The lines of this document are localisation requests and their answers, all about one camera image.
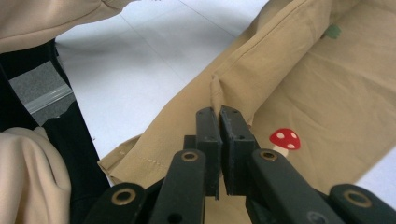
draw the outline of black fabric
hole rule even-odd
[[[71,104],[59,118],[47,120],[43,127],[70,175],[70,223],[82,223],[109,184],[97,164],[99,158],[77,103]]]
[[[9,85],[5,71],[0,64],[0,132],[12,127],[33,130],[38,124],[26,110],[20,98]]]
[[[56,72],[64,82],[71,88],[69,79],[58,62],[58,51],[55,47],[55,39],[40,46],[11,51],[0,54],[0,63],[7,74],[8,80],[29,72],[43,63],[51,61]]]
[[[46,44],[0,54],[0,63],[3,65],[8,80],[33,70],[49,60]]]

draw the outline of tan cloth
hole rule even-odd
[[[332,23],[339,37],[320,39]],[[148,187],[166,175],[183,136],[195,134],[195,112],[228,105],[262,147],[273,147],[279,128],[297,132],[302,147],[289,160],[313,187],[354,183],[396,145],[394,24],[392,0],[270,1],[140,137],[99,164],[115,183]],[[207,202],[216,207],[206,209],[208,223],[248,223],[244,212],[222,213],[246,210],[230,198]]]
[[[69,223],[69,175],[44,129],[0,133],[0,192],[0,223]]]
[[[29,49],[70,28],[112,17],[133,0],[0,0],[0,53]]]

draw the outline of screw hole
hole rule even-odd
[[[308,220],[312,224],[327,224],[327,223],[329,223],[327,218],[318,212],[312,212],[312,211],[308,212],[307,217],[308,217]]]
[[[125,205],[131,203],[136,197],[133,189],[119,189],[111,197],[111,202],[115,205]]]
[[[196,161],[198,160],[198,155],[195,152],[185,152],[181,155],[183,161]]]
[[[173,214],[169,215],[168,223],[169,224],[178,224],[181,222],[182,219],[183,219],[183,217],[181,216],[181,214],[173,213]]]
[[[357,192],[356,190],[347,190],[344,192],[344,197],[350,202],[358,207],[368,208],[372,206],[372,202],[366,195]]]
[[[262,158],[267,161],[276,161],[277,160],[277,155],[272,152],[268,152],[268,151],[261,152],[260,156],[262,156]]]

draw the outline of white tile floor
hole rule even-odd
[[[118,16],[57,37],[99,157],[145,131],[163,106],[248,27],[266,2],[132,2]],[[393,207],[394,178],[386,177],[396,174],[395,159],[396,153],[389,153],[377,173],[359,182]]]

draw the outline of mushroom print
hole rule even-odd
[[[270,136],[270,141],[275,144],[273,150],[279,152],[284,157],[288,156],[289,150],[297,150],[301,145],[297,133],[286,128],[276,130]]]

